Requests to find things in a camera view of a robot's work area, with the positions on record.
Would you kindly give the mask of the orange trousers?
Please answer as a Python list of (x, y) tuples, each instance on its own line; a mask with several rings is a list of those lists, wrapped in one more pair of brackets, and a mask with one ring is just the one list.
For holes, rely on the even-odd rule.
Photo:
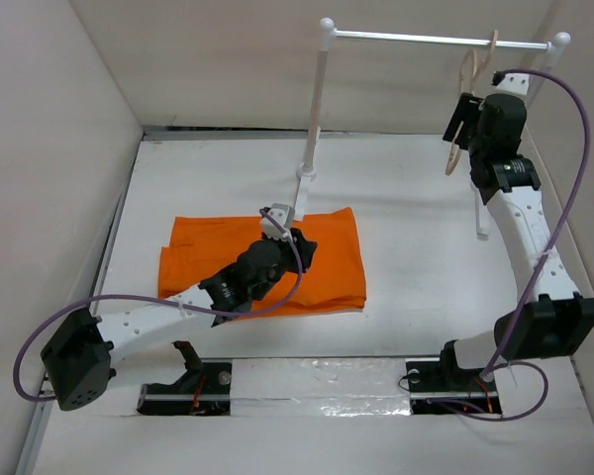
[[(177, 295), (236, 260), (261, 237), (255, 217), (187, 218), (174, 221), (169, 245), (160, 253), (157, 295)], [(318, 247), (299, 289), (270, 317), (361, 310), (366, 279), (352, 208), (308, 215), (296, 224)]]

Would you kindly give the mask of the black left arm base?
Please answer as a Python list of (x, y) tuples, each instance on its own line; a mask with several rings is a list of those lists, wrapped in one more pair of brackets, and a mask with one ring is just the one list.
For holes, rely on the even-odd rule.
[(202, 360), (189, 341), (175, 341), (184, 373), (171, 384), (141, 388), (136, 411), (149, 417), (221, 417), (231, 413), (233, 361)]

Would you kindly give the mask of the wooden clothes hanger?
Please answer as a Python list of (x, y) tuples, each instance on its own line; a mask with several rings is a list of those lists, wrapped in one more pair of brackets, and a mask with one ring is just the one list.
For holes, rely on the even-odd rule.
[[(489, 46), (486, 50), (486, 54), (482, 59), (478, 58), (476, 49), (469, 49), (463, 57), (460, 64), (458, 74), (458, 92), (459, 93), (474, 93), (474, 86), (476, 85), (477, 79), (488, 67), (491, 59), (493, 58), (494, 51), (499, 39), (499, 32), (494, 30), (489, 40)], [(445, 164), (445, 175), (450, 176), (456, 169), (461, 157), (461, 149), (452, 141), (450, 143), (449, 154)]]

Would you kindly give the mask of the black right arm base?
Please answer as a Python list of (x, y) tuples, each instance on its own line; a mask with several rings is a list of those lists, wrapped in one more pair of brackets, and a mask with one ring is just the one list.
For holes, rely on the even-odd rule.
[(405, 373), (398, 386), (409, 396), (411, 413), (414, 416), (448, 415), (456, 410), (474, 416), (501, 416), (496, 384), (483, 382), (478, 375), (480, 369), (459, 368), (453, 347), (452, 340), (438, 356), (405, 360)]

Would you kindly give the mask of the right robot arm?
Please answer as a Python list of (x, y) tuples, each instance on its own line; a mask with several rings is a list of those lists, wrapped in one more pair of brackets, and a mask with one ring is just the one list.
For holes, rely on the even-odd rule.
[(469, 155), (472, 184), (500, 231), (521, 294), (491, 331), (445, 344), (438, 377), (451, 390), (487, 365), (570, 356), (594, 327), (594, 297), (580, 294), (550, 243), (539, 175), (518, 152), (526, 119), (516, 96), (463, 93), (443, 136)]

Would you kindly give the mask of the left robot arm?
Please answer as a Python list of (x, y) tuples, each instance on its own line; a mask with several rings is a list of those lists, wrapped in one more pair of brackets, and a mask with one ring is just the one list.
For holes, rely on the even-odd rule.
[(101, 397), (131, 354), (255, 315), (254, 302), (285, 273), (302, 276), (317, 247), (293, 228), (254, 241), (235, 262), (169, 299), (149, 298), (141, 308), (101, 316), (85, 307), (71, 311), (41, 352), (59, 408), (74, 411)]

